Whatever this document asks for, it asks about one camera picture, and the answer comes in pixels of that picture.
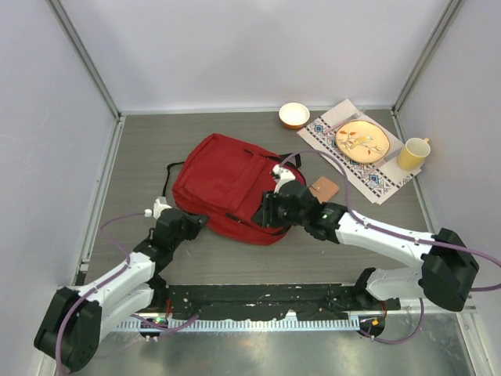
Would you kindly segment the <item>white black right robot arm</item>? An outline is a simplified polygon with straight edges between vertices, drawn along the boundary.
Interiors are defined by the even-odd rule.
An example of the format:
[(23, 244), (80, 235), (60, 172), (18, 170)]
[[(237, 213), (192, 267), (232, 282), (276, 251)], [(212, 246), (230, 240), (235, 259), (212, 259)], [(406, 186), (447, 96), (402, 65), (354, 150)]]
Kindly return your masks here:
[(321, 203), (298, 181), (265, 192), (252, 220), (261, 227), (302, 226), (317, 240), (365, 248), (402, 263), (401, 269), (362, 272), (353, 291), (362, 309), (393, 298), (426, 298), (460, 312), (479, 270), (474, 257), (455, 244), (373, 221), (341, 204)]

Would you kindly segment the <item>red student backpack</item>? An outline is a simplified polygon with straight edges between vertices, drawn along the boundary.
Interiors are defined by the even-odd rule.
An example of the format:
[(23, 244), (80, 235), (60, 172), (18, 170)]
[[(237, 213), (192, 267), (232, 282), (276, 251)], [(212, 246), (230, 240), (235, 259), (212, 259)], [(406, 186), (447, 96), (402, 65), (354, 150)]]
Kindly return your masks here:
[(216, 234), (246, 244), (268, 246), (284, 238), (288, 226), (252, 222), (263, 193), (275, 189), (271, 171), (288, 157), (260, 146), (213, 133), (180, 164), (171, 188), (178, 208), (206, 215)]

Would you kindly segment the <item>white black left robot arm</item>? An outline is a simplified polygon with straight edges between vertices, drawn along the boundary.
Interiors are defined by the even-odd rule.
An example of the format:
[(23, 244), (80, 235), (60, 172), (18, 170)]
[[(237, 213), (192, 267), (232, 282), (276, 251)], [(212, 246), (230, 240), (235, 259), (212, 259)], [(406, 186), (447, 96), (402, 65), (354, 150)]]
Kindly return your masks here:
[(167, 285), (160, 277), (185, 240), (193, 240), (208, 221), (166, 208), (147, 238), (125, 260), (84, 286), (64, 286), (53, 295), (34, 338), (34, 347), (56, 361), (61, 374), (85, 367), (99, 343), (122, 321), (146, 309), (161, 311)]

